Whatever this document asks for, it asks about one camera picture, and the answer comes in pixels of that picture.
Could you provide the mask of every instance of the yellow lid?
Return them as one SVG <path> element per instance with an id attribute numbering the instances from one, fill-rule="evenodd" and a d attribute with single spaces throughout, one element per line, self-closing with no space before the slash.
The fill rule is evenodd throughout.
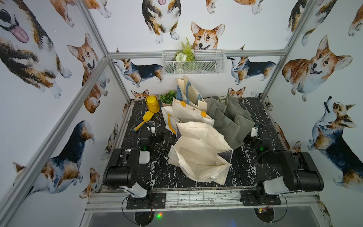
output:
<path id="1" fill-rule="evenodd" d="M 156 97 L 155 96 L 149 96 L 146 101 L 148 103 L 154 103 L 154 102 L 156 102 Z"/>

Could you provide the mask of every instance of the black mounting plate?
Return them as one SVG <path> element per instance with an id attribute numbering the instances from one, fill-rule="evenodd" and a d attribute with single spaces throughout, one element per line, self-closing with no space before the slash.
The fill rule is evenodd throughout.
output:
<path id="1" fill-rule="evenodd" d="M 281 205 L 281 200 L 276 195 L 257 195 L 256 190 L 242 190 L 240 202 L 244 206 L 267 206 L 267 205 Z"/>
<path id="2" fill-rule="evenodd" d="M 155 204 L 152 207 L 153 209 L 164 209 L 165 208 L 165 193 L 152 193 L 151 201 L 154 201 Z M 151 209 L 152 203 L 147 198 L 132 198 L 131 196 L 127 201 L 127 210 L 140 210 L 140 209 Z"/>

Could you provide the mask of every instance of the corgi illustration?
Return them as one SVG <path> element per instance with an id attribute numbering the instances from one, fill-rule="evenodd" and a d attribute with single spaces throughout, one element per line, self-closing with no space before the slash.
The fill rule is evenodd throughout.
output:
<path id="1" fill-rule="evenodd" d="M 105 152 L 103 153 L 103 155 L 101 157 L 101 160 L 106 160 L 106 159 L 109 158 L 112 147 L 113 147 L 113 145 L 115 144 L 115 141 L 116 141 L 117 133 L 118 133 L 118 124 L 116 122 L 115 127 L 114 127 L 114 129 L 112 131 L 112 134 L 109 137 L 109 141 L 107 142 L 107 147 L 105 149 Z"/>
<path id="2" fill-rule="evenodd" d="M 53 42 L 22 0 L 0 1 L 0 27 L 0 58 L 10 72 L 41 92 L 49 88 L 59 99 L 56 76 L 69 78 L 72 72 L 62 66 Z"/>
<path id="3" fill-rule="evenodd" d="M 289 41 L 292 33 L 295 31 L 296 25 L 300 20 L 302 13 L 304 12 L 305 6 L 307 4 L 307 0 L 298 0 L 291 10 L 290 18 L 289 18 L 289 26 L 287 27 L 288 31 L 291 31 L 289 36 L 286 38 L 286 41 Z"/>
<path id="4" fill-rule="evenodd" d="M 16 178 L 15 178 L 15 180 L 14 180 L 14 183 L 13 183 L 13 185 L 15 185 L 15 183 L 17 182 L 17 180 L 20 178 L 20 176 L 23 174 L 23 172 L 25 171 L 25 166 L 21 166 L 21 165 L 19 165 L 18 163 L 16 163 L 16 162 L 13 162 L 13 164 L 14 164 L 14 167 L 15 167 L 15 170 L 16 170 L 16 172 L 17 172 L 17 176 L 16 176 Z"/>
<path id="5" fill-rule="evenodd" d="M 85 43 L 80 47 L 68 45 L 69 51 L 75 56 L 79 61 L 82 62 L 85 72 L 83 74 L 82 86 L 86 83 L 88 78 L 91 76 L 94 68 L 98 63 L 98 57 L 92 48 L 92 40 L 88 33 L 85 35 Z M 96 108 L 100 104 L 101 95 L 107 96 L 106 83 L 109 83 L 110 79 L 106 78 L 105 74 L 101 74 L 98 81 L 94 85 L 92 91 L 86 98 L 84 105 L 88 112 L 94 113 Z"/>
<path id="6" fill-rule="evenodd" d="M 278 125 L 278 123 L 275 122 L 275 126 L 277 128 L 278 133 L 280 134 L 282 138 L 282 142 L 286 145 L 287 150 L 290 150 L 290 144 L 285 138 L 284 132 L 282 131 L 281 127 Z"/>
<path id="7" fill-rule="evenodd" d="M 302 94 L 302 100 L 307 101 L 307 94 L 315 91 L 330 75 L 339 69 L 348 66 L 353 58 L 350 55 L 336 56 L 329 49 L 328 37 L 324 36 L 320 41 L 317 54 L 312 59 L 291 60 L 282 69 L 282 75 L 293 87 L 291 93 L 296 90 Z"/>
<path id="8" fill-rule="evenodd" d="M 62 152 L 45 164 L 27 196 L 38 191 L 59 193 L 66 190 L 72 182 L 73 185 L 76 185 L 77 180 L 81 183 L 83 175 L 79 172 L 79 168 L 85 142 L 89 139 L 95 143 L 91 125 L 83 120 L 74 127 Z"/>
<path id="9" fill-rule="evenodd" d="M 101 177 L 100 175 L 93 169 L 90 168 L 90 183 L 83 190 L 83 192 L 79 195 L 81 199 L 87 198 L 91 193 L 96 193 L 100 188 Z"/>
<path id="10" fill-rule="evenodd" d="M 140 82 L 153 77 L 159 78 L 159 83 L 163 82 L 163 69 L 161 65 L 135 65 L 131 59 L 112 59 L 113 63 L 119 68 L 121 74 L 136 87 L 140 87 Z"/>
<path id="11" fill-rule="evenodd" d="M 253 76 L 262 74 L 264 77 L 261 81 L 264 81 L 275 67 L 275 63 L 272 61 L 266 62 L 250 62 L 248 57 L 227 57 L 232 61 L 231 74 L 236 78 L 236 84 L 240 84 L 243 79 L 248 79 Z"/>
<path id="12" fill-rule="evenodd" d="M 262 96 L 262 93 L 260 93 L 260 92 L 251 92 L 251 97 L 261 98 L 261 96 Z M 266 96 L 264 102 L 265 102 L 265 105 L 266 105 L 267 109 L 269 111 L 272 111 L 273 110 L 273 105 L 271 104 L 268 96 Z"/>
<path id="13" fill-rule="evenodd" d="M 134 91 L 131 91 L 131 93 L 135 96 L 135 100 L 145 100 L 146 97 L 149 96 L 149 90 L 145 90 L 143 93 L 137 93 Z"/>
<path id="14" fill-rule="evenodd" d="M 308 37 L 321 23 L 324 22 L 336 2 L 337 0 L 319 0 L 318 6 L 314 9 L 314 14 L 312 18 L 305 26 L 305 34 L 301 40 L 303 46 L 307 45 Z"/>
<path id="15" fill-rule="evenodd" d="M 195 38 L 192 48 L 194 50 L 216 50 L 218 39 L 225 30 L 225 25 L 220 24 L 212 30 L 202 29 L 196 23 L 191 24 L 193 36 Z"/>
<path id="16" fill-rule="evenodd" d="M 233 90 L 232 88 L 228 88 L 228 94 L 235 98 L 242 98 L 243 92 L 245 91 L 246 87 L 241 88 L 238 91 Z"/>
<path id="17" fill-rule="evenodd" d="M 354 18 L 352 24 L 350 25 L 348 35 L 355 36 L 355 34 L 354 34 L 355 31 L 359 31 L 362 24 L 363 24 L 363 4 L 357 11 L 355 18 Z"/>
<path id="18" fill-rule="evenodd" d="M 175 32 L 180 16 L 180 0 L 143 0 L 142 14 L 151 34 L 155 33 L 157 44 L 163 42 L 166 32 L 170 32 L 174 40 L 180 38 Z"/>
<path id="19" fill-rule="evenodd" d="M 207 10 L 209 13 L 214 13 L 214 9 L 216 7 L 216 1 L 217 0 L 206 0 Z M 258 14 L 262 10 L 261 2 L 263 2 L 263 0 L 234 0 L 234 1 L 241 5 L 250 5 L 253 14 Z"/>
<path id="20" fill-rule="evenodd" d="M 87 8 L 97 9 L 105 18 L 111 17 L 111 12 L 109 12 L 106 9 L 107 0 L 84 0 L 84 1 L 87 5 Z M 54 9 L 59 13 L 59 15 L 61 15 L 63 20 L 73 28 L 74 23 L 72 22 L 72 19 L 68 15 L 67 4 L 75 6 L 77 4 L 76 0 L 50 0 L 50 2 L 53 5 Z"/>
<path id="21" fill-rule="evenodd" d="M 336 185 L 363 192 L 363 163 L 353 153 L 343 138 L 344 128 L 356 128 L 357 125 L 347 114 L 355 104 L 344 105 L 333 101 L 330 96 L 324 102 L 324 115 L 312 129 L 313 139 L 310 140 L 309 150 L 319 150 L 339 170 L 343 172 L 340 182 Z"/>

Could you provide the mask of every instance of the potted plant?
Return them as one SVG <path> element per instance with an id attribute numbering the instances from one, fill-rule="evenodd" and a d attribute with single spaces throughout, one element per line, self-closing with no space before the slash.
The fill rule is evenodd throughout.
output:
<path id="1" fill-rule="evenodd" d="M 163 106 L 171 106 L 173 104 L 173 98 L 176 98 L 176 92 L 175 91 L 169 91 L 168 93 L 165 93 L 164 95 L 159 96 Z"/>

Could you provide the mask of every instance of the gray fabric bag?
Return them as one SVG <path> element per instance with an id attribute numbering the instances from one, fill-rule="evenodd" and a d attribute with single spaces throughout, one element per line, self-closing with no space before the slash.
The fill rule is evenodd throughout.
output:
<path id="1" fill-rule="evenodd" d="M 227 94 L 226 105 L 219 100 L 206 98 L 207 114 L 215 120 L 213 127 L 224 136 L 232 149 L 244 144 L 243 140 L 252 130 L 251 114 L 242 108 L 237 98 Z"/>

